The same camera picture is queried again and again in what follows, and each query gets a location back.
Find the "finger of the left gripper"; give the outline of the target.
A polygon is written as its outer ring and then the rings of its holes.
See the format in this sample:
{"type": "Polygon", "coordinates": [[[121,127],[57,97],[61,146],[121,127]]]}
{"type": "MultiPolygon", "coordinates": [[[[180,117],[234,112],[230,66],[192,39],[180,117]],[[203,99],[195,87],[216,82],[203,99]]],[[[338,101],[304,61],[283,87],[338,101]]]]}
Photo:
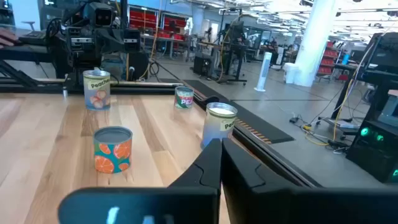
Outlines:
{"type": "Polygon", "coordinates": [[[114,47],[113,33],[110,30],[106,29],[103,32],[103,40],[104,40],[104,45],[103,45],[103,53],[104,54],[116,51],[116,49],[114,47]]]}
{"type": "Polygon", "coordinates": [[[101,39],[101,29],[93,30],[93,41],[95,46],[95,55],[101,55],[101,48],[103,46],[103,41],[101,39]]]}

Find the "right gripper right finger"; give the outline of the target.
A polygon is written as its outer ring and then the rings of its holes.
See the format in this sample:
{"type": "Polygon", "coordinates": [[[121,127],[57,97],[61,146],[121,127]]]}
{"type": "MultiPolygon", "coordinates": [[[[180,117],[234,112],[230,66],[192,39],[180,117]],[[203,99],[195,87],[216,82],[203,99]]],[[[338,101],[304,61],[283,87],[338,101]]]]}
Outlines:
{"type": "Polygon", "coordinates": [[[397,223],[397,191],[297,186],[224,138],[222,184],[231,223],[397,223]]]}

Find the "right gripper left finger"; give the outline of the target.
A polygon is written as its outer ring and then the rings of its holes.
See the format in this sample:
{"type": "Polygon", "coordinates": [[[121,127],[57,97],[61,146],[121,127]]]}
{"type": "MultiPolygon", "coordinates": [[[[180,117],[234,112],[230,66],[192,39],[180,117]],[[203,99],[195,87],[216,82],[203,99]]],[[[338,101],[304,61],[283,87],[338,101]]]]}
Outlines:
{"type": "Polygon", "coordinates": [[[68,194],[60,223],[217,223],[222,143],[212,140],[168,187],[90,187],[68,194]]]}

